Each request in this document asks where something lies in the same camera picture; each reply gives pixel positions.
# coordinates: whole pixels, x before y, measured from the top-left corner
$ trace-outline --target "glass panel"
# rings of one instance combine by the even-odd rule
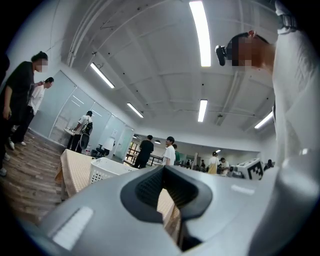
[[[106,126],[102,132],[101,137],[98,140],[98,143],[100,145],[103,145],[109,137],[111,137],[112,134],[115,134],[114,140],[115,140],[115,145],[112,149],[112,151],[109,153],[107,158],[111,159],[113,157],[114,151],[118,145],[119,138],[122,134],[123,129],[125,128],[125,123],[116,118],[114,115],[112,115],[108,122],[106,123]]]
[[[47,138],[62,106],[76,88],[76,85],[61,71],[53,78],[54,84],[45,90],[39,110],[30,124],[32,130]]]
[[[94,103],[91,108],[92,111],[92,133],[90,134],[90,141],[88,144],[88,150],[95,150],[98,147],[98,142],[104,131],[106,124],[111,117],[111,113],[103,108],[98,103]]]
[[[129,143],[131,142],[132,137],[134,135],[133,132],[134,130],[131,129],[129,126],[126,126],[122,132],[118,147],[115,152],[115,156],[121,160],[124,160],[125,156],[127,155],[127,149],[128,149]]]
[[[76,88],[63,106],[61,113],[52,128],[50,139],[66,146],[70,135],[65,128],[76,128],[78,120],[93,106],[94,100],[85,94],[80,88]]]

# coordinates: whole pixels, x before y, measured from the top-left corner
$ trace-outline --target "black shirt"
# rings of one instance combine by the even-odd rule
[[[154,144],[150,140],[144,140],[141,142],[140,148],[141,150],[137,159],[147,162],[151,152],[154,151]]]
[[[35,88],[32,62],[22,62],[9,76],[5,85],[12,89],[10,99],[10,109],[12,114],[10,121],[18,125],[22,120]],[[1,93],[1,109],[4,108],[5,104],[5,91],[6,88],[3,88]]]

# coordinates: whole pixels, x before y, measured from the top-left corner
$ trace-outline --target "white plastic basket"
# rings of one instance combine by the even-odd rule
[[[101,157],[91,161],[89,183],[92,184],[100,180],[126,174],[135,170],[137,169],[112,161],[106,157]]]

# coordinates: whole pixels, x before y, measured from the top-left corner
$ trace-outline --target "fluorescent light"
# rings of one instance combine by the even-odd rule
[[[72,95],[73,97],[75,97],[78,101],[80,101],[82,104],[84,104],[80,99],[78,99],[76,96]]]
[[[199,117],[198,122],[203,122],[205,118],[205,113],[207,109],[208,101],[206,99],[200,100],[200,109],[199,109]]]
[[[102,117],[102,115],[100,115],[98,112],[94,111],[93,109],[91,109],[94,113],[98,114],[100,117]]]
[[[274,116],[274,114],[272,113],[272,111],[270,112],[270,114],[268,114],[260,123],[258,123],[254,128],[255,129],[259,129],[261,126],[263,126],[266,122],[268,122],[272,117]]]
[[[127,105],[141,118],[144,118],[144,116],[142,114],[140,114],[140,112],[138,110],[135,109],[134,106],[131,105],[131,103],[127,103]]]
[[[110,86],[110,88],[115,88],[112,82],[110,82],[109,79],[100,71],[96,64],[92,62],[90,67],[93,68],[93,70],[102,78],[103,81],[107,83],[108,86]]]
[[[211,45],[206,12],[202,1],[189,2],[198,35],[202,67],[211,66]]]
[[[74,104],[76,104],[76,105],[78,105],[79,107],[80,107],[80,105],[79,104],[77,104],[77,103],[75,103],[73,100],[71,100]]]

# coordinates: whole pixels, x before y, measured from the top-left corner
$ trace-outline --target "ceiling light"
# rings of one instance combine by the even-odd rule
[[[211,45],[206,12],[202,1],[189,2],[198,35],[202,67],[211,66]]]
[[[199,117],[198,122],[203,122],[205,118],[205,113],[207,109],[208,100],[202,99],[200,100],[200,109],[199,109]]]
[[[93,70],[102,78],[103,81],[107,83],[108,86],[110,86],[110,88],[115,88],[112,82],[110,82],[109,79],[100,71],[96,64],[92,62],[90,67],[93,68]]]
[[[74,104],[76,104],[76,105],[78,105],[79,107],[80,107],[80,105],[79,104],[77,104],[77,103],[75,103],[73,100],[71,100]]]
[[[272,111],[270,114],[268,114],[260,123],[258,123],[254,128],[259,129],[261,126],[263,126],[266,122],[268,122],[273,117]]]
[[[144,116],[142,114],[140,114],[140,112],[138,110],[136,110],[136,108],[134,106],[132,106],[131,103],[127,103],[127,105],[141,118],[144,118]]]
[[[94,113],[98,114],[100,117],[102,117],[102,115],[100,115],[98,112],[94,111],[93,109],[92,109],[92,111],[93,111]]]
[[[72,95],[73,97],[75,97],[78,101],[80,101],[82,104],[84,104],[80,99],[78,99],[76,96]]]

